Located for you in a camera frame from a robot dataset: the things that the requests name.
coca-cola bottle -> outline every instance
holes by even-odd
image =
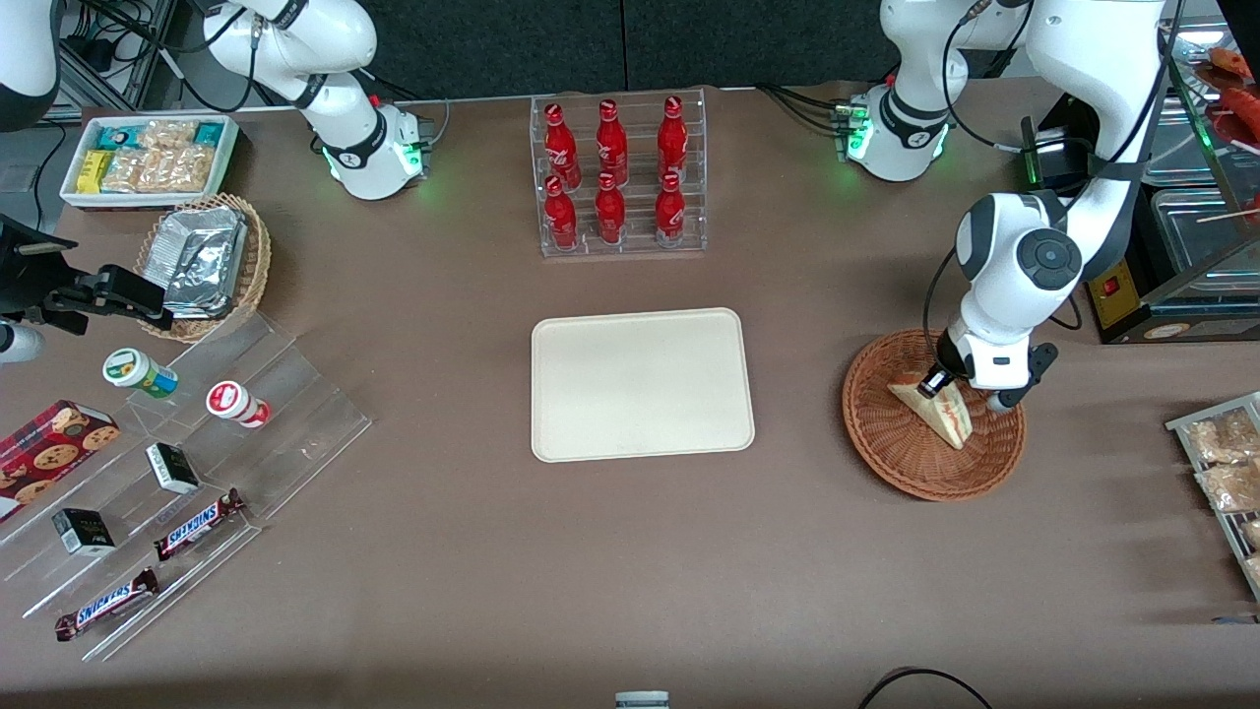
[[[558,103],[548,103],[543,113],[547,116],[547,160],[552,165],[552,174],[561,179],[564,191],[573,191],[582,184],[573,131],[564,125],[564,111]]]
[[[656,131],[656,167],[662,180],[678,173],[678,181],[687,181],[687,123],[683,122],[683,99],[665,98],[665,120]]]
[[[600,170],[612,173],[617,186],[630,181],[630,146],[626,128],[617,120],[617,102],[600,101],[600,130],[595,131],[595,144],[600,149]]]
[[[612,173],[600,173],[600,193],[595,195],[600,218],[600,238],[610,246],[621,243],[626,233],[626,200]]]
[[[678,191],[678,173],[669,173],[656,196],[656,243],[673,248],[683,241],[683,209],[687,201]]]
[[[558,176],[547,175],[543,184],[547,188],[543,212],[547,214],[552,241],[556,242],[556,248],[572,251],[577,248],[577,210],[573,209],[573,200],[564,194],[564,185]]]

wicker basket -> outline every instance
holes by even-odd
[[[1005,481],[1019,463],[1027,436],[1023,408],[995,414],[985,394],[959,383],[974,431],[955,451],[888,392],[895,377],[927,373],[931,365],[921,329],[867,344],[844,378],[844,427],[867,465],[893,487],[924,500],[971,500]]]
[[[210,330],[227,319],[239,321],[243,315],[253,312],[262,300],[262,291],[267,286],[267,267],[271,266],[271,235],[267,233],[267,224],[258,218],[258,212],[248,201],[232,194],[215,194],[188,204],[181,204],[175,210],[208,209],[210,207],[232,207],[244,214],[249,222],[249,233],[246,235],[244,253],[241,256],[241,271],[237,276],[236,291],[232,293],[232,309],[223,317],[214,320],[175,320],[169,331],[160,330],[147,322],[140,322],[149,334],[165,339],[178,339],[180,341],[194,343],[205,336]],[[149,229],[149,237],[140,247],[140,256],[136,258],[135,271],[144,272],[145,262],[149,261],[149,249],[154,244],[154,235],[158,233],[158,224]]]

brown table surface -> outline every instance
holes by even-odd
[[[296,112],[239,115],[224,189],[275,241],[263,310],[375,424],[108,662],[0,592],[0,705],[577,709],[659,688],[677,709],[843,708],[906,665],[997,706],[1256,705],[1260,628],[1208,625],[1255,606],[1163,429],[1255,390],[1256,346],[1042,327],[1062,358],[1016,475],[973,502],[911,500],[858,460],[838,389],[864,343],[917,325],[960,214],[1016,160],[956,133],[924,178],[886,184],[765,96],[706,96],[709,249],[654,261],[542,259],[528,101],[457,103],[432,178],[379,203],[329,179]],[[960,110],[1011,140],[1056,96],[976,82]],[[82,241],[76,264],[130,266],[154,218],[67,208],[57,233]],[[937,321],[963,287],[951,268]],[[704,306],[743,320],[751,448],[532,456],[538,320]],[[121,406],[100,377],[116,346],[179,349],[120,317],[48,339],[0,373],[0,431],[58,398]],[[940,683],[873,706],[973,705]]]

cookie box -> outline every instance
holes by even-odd
[[[88,152],[98,146],[101,135],[111,128],[135,126],[147,121],[198,121],[200,123],[222,123],[223,128],[214,147],[214,160],[210,162],[210,174],[205,180],[205,186],[200,191],[156,191],[156,193],[84,193],[77,188],[79,171]],[[236,145],[239,128],[231,117],[220,113],[197,113],[186,111],[155,112],[144,115],[122,115],[92,118],[83,126],[78,146],[74,149],[74,159],[66,170],[66,179],[62,180],[62,199],[67,204],[84,210],[121,210],[121,209],[150,209],[184,204],[210,196],[219,191],[223,184],[223,175],[228,171],[228,161],[232,159],[232,147]]]
[[[58,402],[0,441],[0,523],[118,438],[110,417]]]

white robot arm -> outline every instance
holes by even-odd
[[[1123,242],[1116,248],[1108,237],[1131,207],[1140,178],[1135,164],[1149,123],[1148,98],[1160,71],[1155,39],[1163,6],[1164,0],[882,5],[882,24],[902,50],[902,67],[891,89],[877,87],[867,94],[871,126],[849,146],[850,157],[872,174],[907,180],[927,169],[944,140],[945,91],[956,96],[968,74],[956,49],[1004,48],[1026,13],[1031,13],[1027,30],[1016,45],[1026,47],[1046,81],[1099,116],[1099,171],[1070,205],[1052,193],[990,194],[963,217],[955,246],[971,288],[937,345],[945,368],[934,369],[925,380],[920,388],[925,395],[934,395],[954,375],[976,389],[1027,388],[1033,327],[1062,305],[1082,275],[1092,277],[1123,252]],[[978,14],[968,20],[969,13]],[[942,72],[945,42],[960,24]]]
[[[237,11],[247,11],[237,16]],[[333,176],[360,199],[382,199],[423,173],[416,116],[373,106],[349,73],[372,62],[377,30],[354,0],[244,0],[212,8],[207,39],[220,64],[252,76],[302,112]]]

